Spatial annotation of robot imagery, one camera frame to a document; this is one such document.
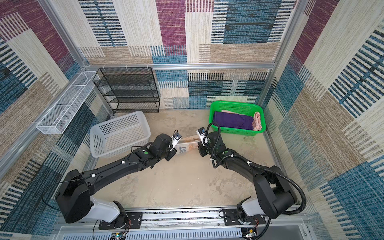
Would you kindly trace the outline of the white printed rabbit towel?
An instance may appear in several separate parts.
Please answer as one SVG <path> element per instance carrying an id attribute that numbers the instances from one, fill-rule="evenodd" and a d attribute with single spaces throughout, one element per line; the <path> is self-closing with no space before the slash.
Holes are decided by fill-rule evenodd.
<path id="1" fill-rule="evenodd" d="M 191 150 L 195 150 L 198 148 L 198 142 L 200 141 L 200 137 L 198 135 L 181 138 L 175 149 L 177 150 L 177 155 L 184 154 Z"/>

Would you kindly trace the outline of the pink towel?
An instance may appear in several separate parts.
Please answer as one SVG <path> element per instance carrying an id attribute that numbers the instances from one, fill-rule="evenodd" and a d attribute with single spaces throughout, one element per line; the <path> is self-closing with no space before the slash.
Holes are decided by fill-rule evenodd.
<path id="1" fill-rule="evenodd" d="M 238 114 L 238 113 L 230 112 L 230 111 L 222 111 L 222 112 L 231 113 L 231 114 Z M 261 124 L 261 114 L 259 112 L 256 112 L 252 118 L 254 119 L 254 121 L 253 121 L 254 129 L 252 131 L 260 131 L 263 128 L 263 126 Z"/>

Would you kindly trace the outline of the purple towel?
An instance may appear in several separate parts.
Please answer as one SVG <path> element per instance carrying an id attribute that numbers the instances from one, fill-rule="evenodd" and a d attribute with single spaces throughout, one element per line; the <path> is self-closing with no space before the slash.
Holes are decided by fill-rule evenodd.
<path id="1" fill-rule="evenodd" d="M 254 119 L 250 116 L 225 112 L 215 112 L 213 116 L 213 122 L 217 123 L 221 128 L 253 130 L 253 121 Z"/>

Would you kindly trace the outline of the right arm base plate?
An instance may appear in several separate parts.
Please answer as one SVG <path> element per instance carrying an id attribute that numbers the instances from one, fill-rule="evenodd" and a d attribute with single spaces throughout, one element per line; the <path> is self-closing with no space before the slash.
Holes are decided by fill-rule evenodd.
<path id="1" fill-rule="evenodd" d="M 245 217 L 243 220 L 238 216 L 236 209 L 221 209 L 219 217 L 224 219 L 225 226 L 235 225 L 264 225 L 267 221 L 262 215 Z"/>

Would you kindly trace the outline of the white plastic laundry basket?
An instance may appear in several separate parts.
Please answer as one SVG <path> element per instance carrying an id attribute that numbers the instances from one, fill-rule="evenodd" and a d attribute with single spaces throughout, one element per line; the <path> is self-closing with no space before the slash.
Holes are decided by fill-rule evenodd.
<path id="1" fill-rule="evenodd" d="M 150 136 L 144 113 L 136 111 L 94 125 L 90 130 L 91 154 L 94 158 L 111 158 L 147 144 Z"/>

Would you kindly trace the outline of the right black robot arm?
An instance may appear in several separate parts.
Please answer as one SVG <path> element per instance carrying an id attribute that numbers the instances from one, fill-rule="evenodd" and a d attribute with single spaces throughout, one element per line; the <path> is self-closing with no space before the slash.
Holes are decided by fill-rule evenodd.
<path id="1" fill-rule="evenodd" d="M 200 155 L 209 155 L 215 169 L 223 167 L 234 171 L 255 187 L 257 196 L 247 198 L 237 205 L 237 215 L 242 224 L 247 224 L 256 215 L 276 219 L 280 215 L 296 215 L 304 210 L 304 192 L 294 181 L 283 175 L 280 168 L 253 163 L 227 148 L 219 132 L 208 134 L 204 128 L 200 128 L 197 134 L 200 138 Z"/>

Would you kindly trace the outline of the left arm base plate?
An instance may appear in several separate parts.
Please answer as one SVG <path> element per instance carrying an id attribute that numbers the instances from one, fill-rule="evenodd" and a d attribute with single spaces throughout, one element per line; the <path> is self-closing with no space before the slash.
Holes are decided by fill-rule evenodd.
<path id="1" fill-rule="evenodd" d="M 128 212 L 120 214 L 111 223 L 101 221 L 99 223 L 99 230 L 128 230 L 139 229 L 142 224 L 143 212 Z"/>

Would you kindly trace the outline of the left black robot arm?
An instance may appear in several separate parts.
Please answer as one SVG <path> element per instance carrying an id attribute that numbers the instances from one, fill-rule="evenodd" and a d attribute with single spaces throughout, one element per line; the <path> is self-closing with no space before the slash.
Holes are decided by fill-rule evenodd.
<path id="1" fill-rule="evenodd" d="M 67 224 L 82 220 L 100 220 L 115 229 L 121 229 L 128 223 L 123 206 L 117 202 L 108 202 L 93 198 L 93 195 L 107 185 L 147 168 L 153 168 L 160 160 L 169 161 L 176 153 L 176 145 L 181 135 L 160 134 L 153 143 L 147 143 L 133 150 L 129 155 L 105 166 L 79 172 L 67 173 L 59 187 L 56 202 Z"/>

